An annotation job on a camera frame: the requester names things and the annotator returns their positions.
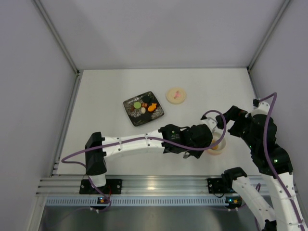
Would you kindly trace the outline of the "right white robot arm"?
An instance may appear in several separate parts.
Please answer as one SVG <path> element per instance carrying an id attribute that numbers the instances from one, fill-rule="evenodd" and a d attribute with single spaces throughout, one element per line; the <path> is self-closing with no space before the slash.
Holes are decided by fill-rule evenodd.
<path id="1" fill-rule="evenodd" d="M 264 180 L 271 204 L 250 184 L 241 167 L 224 171 L 222 179 L 227 188 L 238 193 L 255 216 L 261 231 L 306 231 L 296 197 L 293 166 L 289 154 L 276 142 L 277 126 L 268 116 L 270 106 L 260 103 L 252 112 L 232 106 L 223 115 L 216 116 L 217 127 L 233 121 L 228 132 L 241 138 L 250 149 L 253 163 Z"/>

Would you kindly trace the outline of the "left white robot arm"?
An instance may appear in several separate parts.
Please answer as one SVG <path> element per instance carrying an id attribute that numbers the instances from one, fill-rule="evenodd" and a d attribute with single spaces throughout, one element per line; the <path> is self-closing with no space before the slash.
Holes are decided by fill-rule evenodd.
<path id="1" fill-rule="evenodd" d="M 212 132 L 205 124 L 191 127 L 168 124 L 144 135 L 123 138 L 103 137 L 100 132 L 95 132 L 85 144 L 86 174 L 97 187 L 101 187 L 106 184 L 105 158 L 147 152 L 188 153 L 188 156 L 199 158 L 204 148 L 210 146 L 212 140 Z"/>

